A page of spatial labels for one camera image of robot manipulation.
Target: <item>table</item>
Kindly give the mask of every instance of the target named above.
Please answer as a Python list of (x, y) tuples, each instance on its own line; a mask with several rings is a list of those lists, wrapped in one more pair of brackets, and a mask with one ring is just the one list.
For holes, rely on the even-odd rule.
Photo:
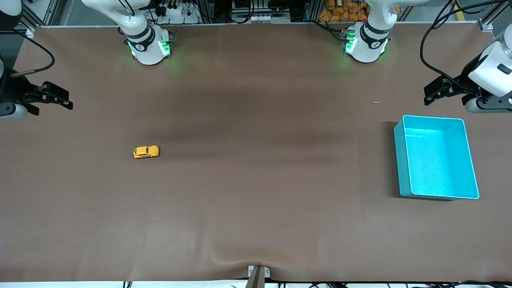
[[(29, 76), (75, 109), (3, 122), (1, 281), (512, 280), (512, 117), (423, 105), (426, 25), (360, 64), (314, 25), (183, 27), (145, 67), (114, 28), (37, 29)], [(455, 76), (490, 41), (447, 24), (425, 46)], [(42, 67), (25, 42), (16, 69)], [(481, 197), (399, 196), (404, 114), (465, 120)], [(135, 160), (137, 146), (161, 156)]]

